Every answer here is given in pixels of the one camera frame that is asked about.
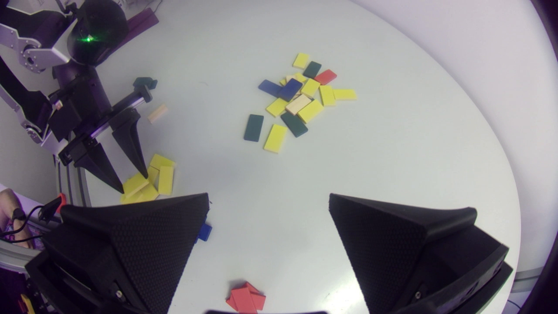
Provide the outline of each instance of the red clip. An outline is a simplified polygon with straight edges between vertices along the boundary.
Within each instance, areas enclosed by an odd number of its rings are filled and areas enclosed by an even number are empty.
[[[56,212],[60,213],[60,209],[62,208],[62,206],[66,205],[66,195],[64,195],[64,193],[60,193],[58,197],[60,197],[60,205],[56,209]]]

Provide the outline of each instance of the pile of blocks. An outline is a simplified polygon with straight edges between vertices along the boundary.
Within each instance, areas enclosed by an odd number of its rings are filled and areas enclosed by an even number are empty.
[[[246,282],[242,287],[232,289],[230,297],[226,300],[235,311],[241,314],[257,314],[263,310],[266,296],[262,295],[253,285]]]
[[[333,89],[328,85],[337,77],[337,74],[330,69],[318,74],[321,64],[314,61],[308,63],[309,58],[308,54],[299,53],[292,65],[295,68],[304,69],[302,74],[299,72],[289,75],[279,84],[264,80],[258,86],[260,90],[277,98],[266,108],[266,111],[273,117],[281,115],[281,120],[286,125],[284,127],[273,124],[263,147],[265,150],[279,153],[287,128],[295,137],[299,137],[308,132],[306,124],[316,117],[324,107],[335,106],[336,101],[357,99],[357,94],[353,89]],[[318,90],[321,101],[314,98]],[[259,141],[263,119],[264,116],[250,115],[244,133],[245,140]]]
[[[154,201],[159,195],[171,195],[175,165],[174,161],[155,154],[147,168],[147,179],[141,173],[137,173],[124,182],[122,185],[124,194],[120,198],[120,203]]]

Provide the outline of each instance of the wooden block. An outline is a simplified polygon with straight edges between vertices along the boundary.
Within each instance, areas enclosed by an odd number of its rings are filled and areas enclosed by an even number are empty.
[[[320,101],[315,99],[299,111],[299,117],[304,121],[304,123],[310,122],[318,113],[324,109]]]
[[[263,305],[266,303],[266,296],[263,296],[261,294],[256,294],[256,293],[251,293],[251,296],[252,296],[252,303],[254,303],[254,307],[257,310],[262,311]]]
[[[277,117],[278,115],[282,114],[285,111],[285,107],[287,106],[288,101],[284,101],[280,98],[276,99],[271,105],[267,106],[266,111],[269,112],[272,116]]]
[[[321,102],[324,106],[335,105],[335,95],[333,95],[333,88],[329,85],[320,86]]]
[[[308,78],[304,75],[302,75],[300,72],[295,74],[296,76],[296,80],[299,81],[300,83],[304,83]]]
[[[300,109],[306,107],[312,100],[306,97],[306,95],[300,95],[295,98],[292,102],[290,102],[285,109],[289,111],[291,114],[296,115]]]
[[[277,93],[278,98],[282,98],[285,101],[291,101],[295,96],[296,92],[302,87],[302,83],[296,79],[291,79],[285,84],[285,86]]]
[[[126,197],[126,194],[122,194],[122,196],[120,196],[120,204],[127,205],[137,203],[140,196],[141,192],[138,192],[130,197]]]
[[[295,62],[292,64],[292,66],[294,66],[295,68],[299,68],[299,69],[303,69],[306,67],[306,64],[308,63],[308,59],[310,58],[309,55],[307,54],[303,54],[303,53],[299,53],[296,56]]]
[[[288,112],[281,115],[281,119],[287,125],[288,129],[291,130],[295,137],[299,137],[302,134],[308,132],[308,128],[304,125],[304,122],[299,116],[294,116]]]
[[[230,307],[232,307],[235,311],[238,312],[238,307],[236,302],[234,301],[233,296],[230,296],[227,300],[225,300],[225,302],[230,305]]]
[[[262,83],[260,83],[260,85],[258,86],[258,89],[261,91],[264,91],[274,97],[277,97],[277,93],[281,90],[281,86],[275,84],[274,82],[270,81],[270,80],[263,80]]]
[[[212,229],[213,228],[210,225],[204,223],[201,226],[200,232],[198,232],[198,239],[200,239],[201,241],[207,241]]]
[[[155,109],[155,111],[151,112],[147,119],[151,124],[155,123],[160,117],[162,117],[169,109],[165,104],[159,106],[159,108]]]
[[[176,163],[170,159],[167,159],[161,155],[155,154],[153,155],[153,158],[151,159],[151,162],[149,163],[149,166],[157,169],[157,170],[161,170],[161,166],[167,166],[167,167],[174,167],[176,165]]]
[[[287,133],[286,127],[282,125],[274,124],[271,127],[270,134],[267,137],[267,141],[263,149],[272,151],[274,153],[279,153],[286,133]]]
[[[159,194],[171,195],[172,194],[172,177],[174,175],[174,168],[161,166],[159,169]]]
[[[234,298],[234,303],[236,303],[239,313],[258,314],[248,288],[233,289],[230,292],[230,296]]]
[[[159,176],[159,170],[149,166],[149,168],[147,168],[147,175],[149,183],[155,185],[155,181],[157,181],[157,177]]]
[[[259,294],[258,289],[256,289],[253,285],[251,285],[249,282],[245,282],[241,288],[248,288],[248,290],[250,291],[250,293],[255,293],[255,294]]]
[[[334,89],[333,95],[339,101],[352,101],[357,99],[354,89]]]
[[[315,78],[320,71],[321,64],[311,61],[306,70],[304,70],[303,75],[307,78]]]
[[[140,197],[138,197],[136,203],[154,201],[157,197],[159,197],[159,192],[157,192],[157,189],[153,186],[153,184],[146,185],[143,189],[141,189],[139,194]]]
[[[314,78],[314,80],[320,82],[320,84],[322,84],[322,85],[327,85],[327,84],[329,84],[329,82],[334,80],[336,77],[337,77],[337,74],[333,73],[332,70],[326,70],[326,71],[323,71],[322,73],[318,74]]]
[[[122,187],[124,188],[124,195],[126,196],[126,198],[130,198],[148,184],[149,180],[144,178],[143,175],[138,172],[122,185]]]
[[[300,92],[310,98],[313,98],[314,94],[316,93],[319,87],[320,87],[319,82],[316,82],[313,79],[308,79],[306,81],[306,84],[304,84],[304,87],[300,90]]]
[[[246,124],[246,131],[244,132],[244,139],[247,141],[259,141],[259,135],[262,132],[263,116],[250,115],[248,117],[248,124]]]

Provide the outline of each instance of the dark teal block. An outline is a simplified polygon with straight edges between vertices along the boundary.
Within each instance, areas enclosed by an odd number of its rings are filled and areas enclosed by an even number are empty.
[[[247,141],[259,141],[259,135],[262,132],[263,116],[250,115],[248,124],[246,124],[246,131],[244,132],[244,139]]]
[[[290,112],[283,113],[281,119],[295,137],[299,137],[308,132],[308,128],[304,125],[304,122],[298,116],[293,116]]]
[[[320,71],[321,64],[311,61],[310,64],[304,70],[303,75],[307,78],[315,78],[318,72]]]

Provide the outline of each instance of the white table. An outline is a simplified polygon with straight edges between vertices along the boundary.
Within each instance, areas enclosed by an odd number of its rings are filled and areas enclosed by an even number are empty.
[[[475,104],[430,56],[348,1],[169,1],[161,22],[98,67],[116,103],[135,77],[159,79],[138,123],[146,162],[177,161],[173,196],[208,192],[208,242],[194,247],[169,313],[230,310],[231,286],[250,281],[265,312],[367,313],[328,213],[329,193],[431,208],[478,210],[477,226],[509,246],[516,267],[519,203],[508,160]],[[263,144],[280,118],[259,91],[297,72],[299,52],[338,74],[359,100],[326,108],[276,155]],[[265,116],[259,143],[242,139]],[[109,132],[100,139],[124,181],[137,171]],[[93,206],[120,195],[88,174]],[[483,313],[501,313],[513,275]]]

